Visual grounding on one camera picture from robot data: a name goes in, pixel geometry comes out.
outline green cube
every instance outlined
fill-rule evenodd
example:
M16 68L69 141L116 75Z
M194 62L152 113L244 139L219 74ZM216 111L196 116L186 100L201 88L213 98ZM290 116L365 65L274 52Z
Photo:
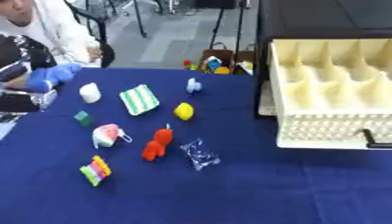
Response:
M81 124L81 126L84 126L84 127L87 127L93 121L91 116L88 113L84 112L84 111L79 112L73 118L78 120L79 123Z

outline red teddy bear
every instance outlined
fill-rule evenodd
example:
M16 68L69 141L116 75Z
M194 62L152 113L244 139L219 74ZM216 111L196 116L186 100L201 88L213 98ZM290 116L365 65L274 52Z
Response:
M147 143L142 152L142 158L147 161L154 161L157 157L166 154L166 146L172 141L173 133L171 129L159 129L154 134L153 140Z

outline black box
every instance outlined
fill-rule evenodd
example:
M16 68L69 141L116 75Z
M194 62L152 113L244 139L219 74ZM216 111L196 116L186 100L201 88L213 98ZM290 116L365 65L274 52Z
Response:
M272 39L392 39L391 0L259 0L255 116Z

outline yellow ball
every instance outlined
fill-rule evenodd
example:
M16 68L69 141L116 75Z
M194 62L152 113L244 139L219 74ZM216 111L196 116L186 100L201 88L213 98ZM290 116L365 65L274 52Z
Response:
M186 102L182 102L178 105L178 107L174 110L174 114L179 117L179 119L188 121L193 117L193 107Z

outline keychain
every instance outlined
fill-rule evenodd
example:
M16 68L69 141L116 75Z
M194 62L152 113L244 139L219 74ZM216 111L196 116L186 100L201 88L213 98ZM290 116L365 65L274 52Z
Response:
M116 124L112 123L100 126L93 131L94 147L96 149L98 149L99 146L112 147L118 137L122 138L127 143L132 142L132 138L125 134Z

